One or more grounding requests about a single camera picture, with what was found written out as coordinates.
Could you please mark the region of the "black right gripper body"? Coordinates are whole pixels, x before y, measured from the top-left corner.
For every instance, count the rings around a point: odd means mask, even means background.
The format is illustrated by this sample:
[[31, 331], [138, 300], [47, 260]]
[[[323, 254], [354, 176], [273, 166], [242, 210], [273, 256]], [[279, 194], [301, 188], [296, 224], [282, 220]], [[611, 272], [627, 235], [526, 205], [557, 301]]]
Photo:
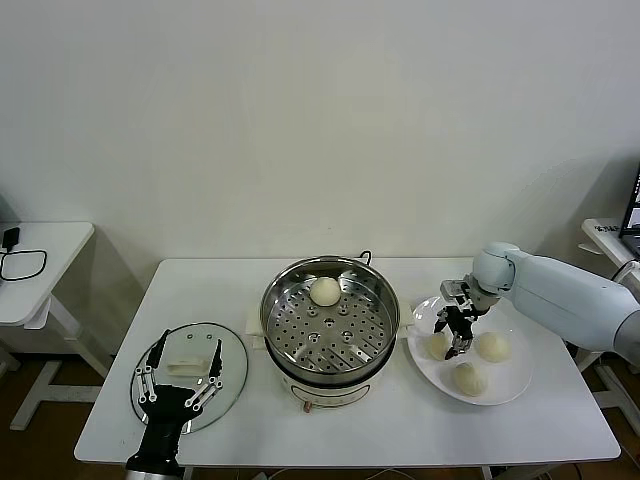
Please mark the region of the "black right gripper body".
[[449, 302], [447, 304], [447, 324], [451, 333], [462, 340], [472, 340], [472, 324], [484, 315], [473, 302], [466, 301], [462, 304]]

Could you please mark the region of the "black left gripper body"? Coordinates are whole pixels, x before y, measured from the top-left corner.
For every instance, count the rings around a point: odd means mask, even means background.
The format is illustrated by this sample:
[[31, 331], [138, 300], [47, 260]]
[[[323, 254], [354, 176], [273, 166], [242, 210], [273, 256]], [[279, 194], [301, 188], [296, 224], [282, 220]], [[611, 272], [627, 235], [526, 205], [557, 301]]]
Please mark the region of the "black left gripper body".
[[157, 385], [155, 393], [155, 402], [142, 405], [148, 422], [140, 447], [127, 460], [126, 469], [141, 473], [183, 473], [185, 468], [178, 464], [176, 455], [183, 426], [201, 414], [201, 411], [185, 406], [195, 391], [174, 385]]

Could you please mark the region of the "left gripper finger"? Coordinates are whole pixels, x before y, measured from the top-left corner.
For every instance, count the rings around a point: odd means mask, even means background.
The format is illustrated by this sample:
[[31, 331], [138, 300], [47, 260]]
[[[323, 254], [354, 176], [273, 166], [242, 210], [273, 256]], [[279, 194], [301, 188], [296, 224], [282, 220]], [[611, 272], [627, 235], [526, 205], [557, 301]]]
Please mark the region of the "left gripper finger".
[[184, 402], [187, 409], [203, 410], [205, 405], [223, 388], [223, 383], [220, 380], [222, 367], [222, 340], [218, 339], [208, 376], [200, 382], [195, 393]]
[[155, 370], [160, 364], [169, 334], [169, 329], [163, 332], [149, 349], [144, 364], [134, 370], [134, 385], [137, 387], [137, 400], [139, 403], [155, 403], [157, 401]]

